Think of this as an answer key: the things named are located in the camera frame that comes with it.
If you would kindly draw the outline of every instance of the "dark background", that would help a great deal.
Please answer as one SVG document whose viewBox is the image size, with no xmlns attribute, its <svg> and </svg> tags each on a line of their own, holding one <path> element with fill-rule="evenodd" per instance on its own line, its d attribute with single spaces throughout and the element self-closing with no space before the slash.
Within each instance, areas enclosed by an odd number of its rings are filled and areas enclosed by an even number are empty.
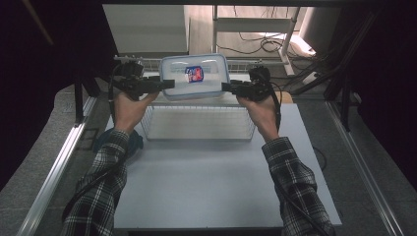
<svg viewBox="0 0 417 236">
<path fill-rule="evenodd" d="M 0 188 L 42 131 L 56 92 L 76 76 L 94 76 L 91 69 L 109 75 L 117 53 L 100 6 L 39 2 L 36 10 L 53 45 L 22 1 L 0 2 Z M 417 189 L 414 14 L 405 1 L 388 2 L 354 56 L 349 73 L 353 90 L 363 100 L 359 113 Z M 349 25 L 355 17 L 347 10 L 340 24 Z M 341 35 L 343 31 L 336 32 L 335 38 Z"/>
</svg>

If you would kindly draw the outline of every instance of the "aluminum rail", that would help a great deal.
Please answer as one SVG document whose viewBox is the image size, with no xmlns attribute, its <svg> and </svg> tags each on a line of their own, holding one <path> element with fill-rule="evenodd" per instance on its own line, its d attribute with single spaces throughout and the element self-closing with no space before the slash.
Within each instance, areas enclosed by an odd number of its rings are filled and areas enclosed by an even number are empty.
<svg viewBox="0 0 417 236">
<path fill-rule="evenodd" d="M 49 202 L 56 190 L 56 187 L 61 180 L 61 176 L 64 173 L 65 167 L 70 159 L 74 148 L 80 139 L 81 134 L 86 126 L 86 122 L 91 114 L 92 108 L 94 107 L 96 98 L 89 97 L 84 105 L 85 118 L 83 122 L 74 127 L 67 137 L 64 145 L 62 146 L 45 182 L 36 196 L 31 208 L 19 229 L 17 235 L 33 235 L 36 232 L 37 226 L 39 225 L 42 217 L 49 205 Z"/>
<path fill-rule="evenodd" d="M 335 102 L 327 101 L 326 105 L 334 121 L 334 124 L 337 127 L 337 130 L 339 131 L 344 143 L 350 152 L 350 155 L 352 156 L 353 162 L 356 165 L 359 175 L 361 176 L 362 181 L 364 182 L 370 197 L 374 202 L 374 205 L 377 208 L 377 211 L 380 214 L 384 225 L 387 228 L 387 232 L 392 236 L 404 235 L 392 208 L 390 207 L 386 197 L 384 196 L 377 181 L 375 180 L 370 168 L 365 161 L 364 156 L 356 146 L 352 135 L 344 130 L 343 124 L 338 118 L 340 117 L 340 114 Z"/>
</svg>

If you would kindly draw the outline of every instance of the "plaid sleeve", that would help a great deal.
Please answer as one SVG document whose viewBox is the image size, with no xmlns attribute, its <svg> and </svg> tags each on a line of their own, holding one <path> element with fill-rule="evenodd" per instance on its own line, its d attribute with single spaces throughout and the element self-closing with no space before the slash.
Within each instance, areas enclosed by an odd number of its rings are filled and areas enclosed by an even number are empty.
<svg viewBox="0 0 417 236">
<path fill-rule="evenodd" d="M 128 141 L 127 133 L 112 131 L 87 174 L 79 180 L 76 192 L 95 179 L 97 173 L 114 166 L 124 156 Z M 66 217 L 61 235 L 112 235 L 114 212 L 125 187 L 126 177 L 126 165 L 122 164 L 80 197 Z"/>
<path fill-rule="evenodd" d="M 314 173 L 298 158 L 288 138 L 268 142 L 262 149 L 276 190 L 280 185 L 296 206 L 307 212 L 328 235 L 334 235 L 328 213 L 316 192 Z M 301 213 L 276 192 L 281 202 L 283 235 L 319 235 Z"/>
</svg>

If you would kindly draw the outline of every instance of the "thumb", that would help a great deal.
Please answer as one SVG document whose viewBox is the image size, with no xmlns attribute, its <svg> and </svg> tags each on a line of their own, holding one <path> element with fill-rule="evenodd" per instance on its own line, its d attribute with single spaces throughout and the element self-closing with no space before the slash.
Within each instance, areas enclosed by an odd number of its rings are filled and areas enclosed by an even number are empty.
<svg viewBox="0 0 417 236">
<path fill-rule="evenodd" d="M 159 92 L 149 93 L 142 99 L 142 102 L 144 102 L 146 105 L 149 105 L 151 102 L 153 102 L 157 96 L 159 95 Z"/>
<path fill-rule="evenodd" d="M 242 97 L 242 96 L 236 96 L 237 101 L 239 102 L 239 104 L 247 107 L 249 105 L 249 103 L 251 102 L 251 100 L 249 100 L 246 97 Z"/>
</svg>

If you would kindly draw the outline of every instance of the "person's left hand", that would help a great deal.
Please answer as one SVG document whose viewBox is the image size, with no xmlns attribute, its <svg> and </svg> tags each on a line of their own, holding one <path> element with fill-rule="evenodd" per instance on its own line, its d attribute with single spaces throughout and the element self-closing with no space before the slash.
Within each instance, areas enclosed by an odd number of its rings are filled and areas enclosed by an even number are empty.
<svg viewBox="0 0 417 236">
<path fill-rule="evenodd" d="M 153 102 L 159 92 L 150 93 L 140 101 L 132 100 L 125 92 L 119 93 L 114 100 L 116 130 L 131 134 L 136 125 L 141 122 L 148 105 Z"/>
</svg>

